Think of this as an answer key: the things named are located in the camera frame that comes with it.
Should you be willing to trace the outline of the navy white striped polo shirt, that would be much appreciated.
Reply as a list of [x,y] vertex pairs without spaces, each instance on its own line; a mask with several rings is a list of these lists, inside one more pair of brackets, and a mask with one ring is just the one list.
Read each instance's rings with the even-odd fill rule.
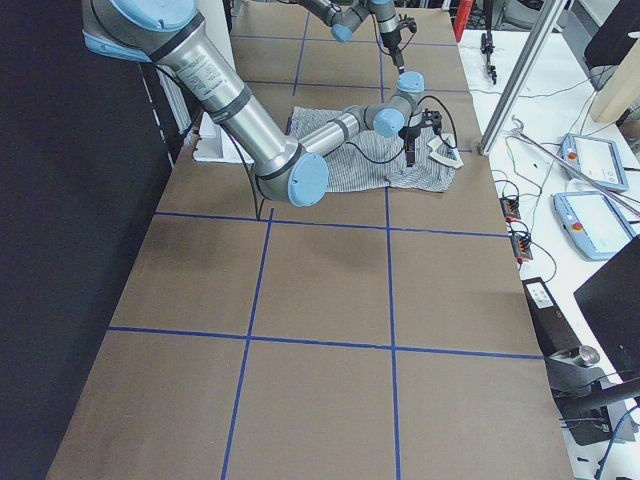
[[452,134],[439,138],[425,129],[415,141],[413,167],[407,167],[403,140],[364,131],[324,156],[328,164],[329,192],[357,192],[382,187],[443,192],[464,166],[449,145]]

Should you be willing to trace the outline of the orange black connector strip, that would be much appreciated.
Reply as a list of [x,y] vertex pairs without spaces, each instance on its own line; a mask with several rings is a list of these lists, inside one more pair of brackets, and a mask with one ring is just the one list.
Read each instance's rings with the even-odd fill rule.
[[531,253],[532,236],[529,227],[522,221],[519,211],[519,198],[502,196],[500,207],[507,226],[514,257],[519,265],[533,259]]

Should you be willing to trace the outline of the upper blue teach pendant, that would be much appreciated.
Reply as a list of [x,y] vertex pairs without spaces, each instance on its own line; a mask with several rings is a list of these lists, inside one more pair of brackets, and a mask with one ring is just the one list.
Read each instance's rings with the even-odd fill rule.
[[567,134],[560,146],[562,158],[574,169],[613,192],[629,189],[626,173],[614,141]]

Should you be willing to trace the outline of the blue teach pendant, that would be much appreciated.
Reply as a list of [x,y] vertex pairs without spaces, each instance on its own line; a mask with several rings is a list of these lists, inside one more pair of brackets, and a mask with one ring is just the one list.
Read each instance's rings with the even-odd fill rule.
[[567,134],[560,146],[562,158],[574,169],[613,192],[629,189],[626,173],[614,141]]
[[602,193],[556,193],[553,207],[569,238],[588,260],[609,260],[636,236],[619,208]]

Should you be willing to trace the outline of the lower blue teach pendant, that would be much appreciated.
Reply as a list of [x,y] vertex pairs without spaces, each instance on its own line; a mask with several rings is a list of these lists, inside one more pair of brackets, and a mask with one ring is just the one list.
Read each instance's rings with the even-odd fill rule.
[[609,260],[636,236],[619,208],[602,193],[556,193],[553,207],[569,238],[588,260]]

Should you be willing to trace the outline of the black box with label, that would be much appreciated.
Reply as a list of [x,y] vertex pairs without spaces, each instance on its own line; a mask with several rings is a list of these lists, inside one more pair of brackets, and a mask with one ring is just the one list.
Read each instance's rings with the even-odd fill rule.
[[550,357],[578,347],[581,342],[540,277],[522,281],[536,338],[542,354]]

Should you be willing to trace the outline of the black monitor corner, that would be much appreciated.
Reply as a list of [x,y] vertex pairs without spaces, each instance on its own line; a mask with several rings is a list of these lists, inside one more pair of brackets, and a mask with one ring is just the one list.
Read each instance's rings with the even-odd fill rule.
[[635,237],[574,292],[585,321],[624,380],[639,375],[639,268]]

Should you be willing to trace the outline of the aluminium frame post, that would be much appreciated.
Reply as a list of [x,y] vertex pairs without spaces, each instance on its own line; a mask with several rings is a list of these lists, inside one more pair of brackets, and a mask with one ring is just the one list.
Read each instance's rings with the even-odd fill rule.
[[481,155],[490,154],[565,5],[566,1],[561,0],[543,4],[478,145]]

